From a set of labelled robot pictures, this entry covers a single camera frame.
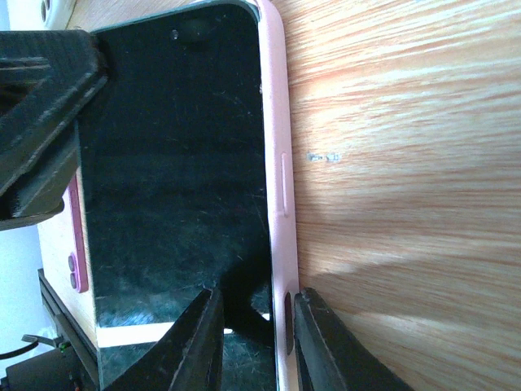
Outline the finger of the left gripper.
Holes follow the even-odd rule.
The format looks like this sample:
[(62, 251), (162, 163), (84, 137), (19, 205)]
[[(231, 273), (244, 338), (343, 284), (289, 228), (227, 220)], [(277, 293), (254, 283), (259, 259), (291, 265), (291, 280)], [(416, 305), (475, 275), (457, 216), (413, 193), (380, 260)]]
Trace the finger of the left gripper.
[(93, 35), (1, 33), (1, 228), (36, 225), (64, 209), (78, 167), (81, 109), (107, 82)]

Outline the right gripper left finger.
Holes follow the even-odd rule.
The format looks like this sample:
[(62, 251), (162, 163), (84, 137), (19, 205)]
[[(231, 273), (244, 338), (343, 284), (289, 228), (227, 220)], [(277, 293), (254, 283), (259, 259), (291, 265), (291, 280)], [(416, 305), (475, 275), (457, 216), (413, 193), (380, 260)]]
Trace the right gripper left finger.
[(151, 349), (108, 390), (219, 390), (224, 310), (221, 292), (204, 289)]

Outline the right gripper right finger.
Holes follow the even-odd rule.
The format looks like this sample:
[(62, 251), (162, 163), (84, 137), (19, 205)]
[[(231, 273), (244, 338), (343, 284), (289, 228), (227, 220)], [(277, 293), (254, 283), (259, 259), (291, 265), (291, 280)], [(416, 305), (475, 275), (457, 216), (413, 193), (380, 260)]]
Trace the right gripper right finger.
[(300, 390), (410, 390), (347, 329), (312, 288), (294, 300)]

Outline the black screen phone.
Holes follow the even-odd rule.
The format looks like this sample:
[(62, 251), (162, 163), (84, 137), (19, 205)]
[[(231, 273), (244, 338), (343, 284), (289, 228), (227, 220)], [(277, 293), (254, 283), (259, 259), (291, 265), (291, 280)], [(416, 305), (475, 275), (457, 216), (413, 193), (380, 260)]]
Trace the black screen phone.
[(276, 389), (257, 12), (206, 2), (94, 37), (108, 79), (77, 126), (101, 385), (218, 288), (221, 387)]

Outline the pink phone case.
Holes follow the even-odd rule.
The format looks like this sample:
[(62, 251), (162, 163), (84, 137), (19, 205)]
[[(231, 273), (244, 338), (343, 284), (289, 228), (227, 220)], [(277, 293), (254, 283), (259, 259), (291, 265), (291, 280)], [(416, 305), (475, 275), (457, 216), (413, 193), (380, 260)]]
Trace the pink phone case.
[(280, 390), (296, 390), (293, 298), (299, 278), (285, 33), (272, 2), (241, 1), (240, 6), (253, 14), (260, 47), (276, 381)]

